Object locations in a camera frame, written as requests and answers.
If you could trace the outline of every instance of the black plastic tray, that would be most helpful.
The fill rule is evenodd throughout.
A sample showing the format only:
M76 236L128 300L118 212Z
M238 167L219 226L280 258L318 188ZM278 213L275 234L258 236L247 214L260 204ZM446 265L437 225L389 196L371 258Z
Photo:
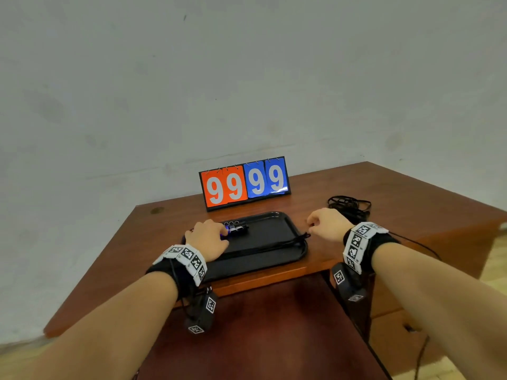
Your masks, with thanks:
M228 238L229 246L224 254L217 260L207 263L208 272L204 277L204 283L296 262L308 251L308 244L303 241L288 248L246 256L241 254L241 251L245 249L259 248L266 244L288 241L299 236L301 233L290 217L283 212L266 212L227 220L227 222L229 221L244 221L249 226L248 233Z

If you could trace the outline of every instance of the hand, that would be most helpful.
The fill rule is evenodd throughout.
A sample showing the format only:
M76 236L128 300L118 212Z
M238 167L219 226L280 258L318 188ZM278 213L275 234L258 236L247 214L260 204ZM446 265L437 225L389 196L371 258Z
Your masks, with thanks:
M197 248L206 262L212 262L224 253L229 246L229 241L220 240L220 235L227 236L227 230L222 223L209 219L204 223L198 222L194 230L185 232L187 244Z
M339 211L331 208L321 208L313 211L306 219L311 235L317 235L328 241L343 242L343 237L354 225Z

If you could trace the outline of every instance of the white number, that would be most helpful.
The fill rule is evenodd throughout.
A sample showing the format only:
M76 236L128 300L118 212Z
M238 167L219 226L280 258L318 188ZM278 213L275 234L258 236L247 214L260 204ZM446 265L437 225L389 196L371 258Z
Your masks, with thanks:
M248 180L253 186L259 186L258 188L252 189L253 193L261 194L264 192L264 178L262 177L260 170L256 168L250 169L250 172L248 173Z
M217 189L213 189L213 183L217 185ZM224 189L222 188L222 184L220 183L220 180L217 177L210 177L208 181L206 182L206 188L208 189L208 192L212 194L212 196L215 196L218 194L218 197L212 197L209 200L213 204L220 204L222 200L224 199Z
M271 185L271 188L273 188L275 191L279 191L282 189L283 186L283 173L282 168L280 168L278 165L272 165L269 168L269 178L272 182L277 182L278 185Z
M236 180L236 184L232 185L232 179ZM237 200L241 197L243 194L243 184L241 184L241 179L236 173L231 173L229 176L227 176L227 186L231 191L236 191L236 193L230 193L229 196L233 200Z

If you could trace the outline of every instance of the wooden floor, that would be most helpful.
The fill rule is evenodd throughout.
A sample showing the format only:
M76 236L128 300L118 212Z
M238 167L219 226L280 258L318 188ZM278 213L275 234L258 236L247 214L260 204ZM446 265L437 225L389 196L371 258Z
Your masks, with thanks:
M507 236L497 238L491 250L481 280L507 295ZM50 342L38 339L20 348L0 347L0 380L22 380L32 360L40 355ZM412 380L414 371L400 374L394 380ZM420 380L460 380L463 375L448 358L425 365L419 373Z

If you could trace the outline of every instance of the forearm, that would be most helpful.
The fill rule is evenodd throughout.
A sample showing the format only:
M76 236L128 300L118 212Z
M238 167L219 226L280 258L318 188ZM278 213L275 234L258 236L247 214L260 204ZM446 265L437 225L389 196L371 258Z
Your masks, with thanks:
M398 244L383 244L372 266L468 379L504 378L507 297L465 273Z
M171 276L145 275L86 315L37 360L32 378L128 380L177 299Z

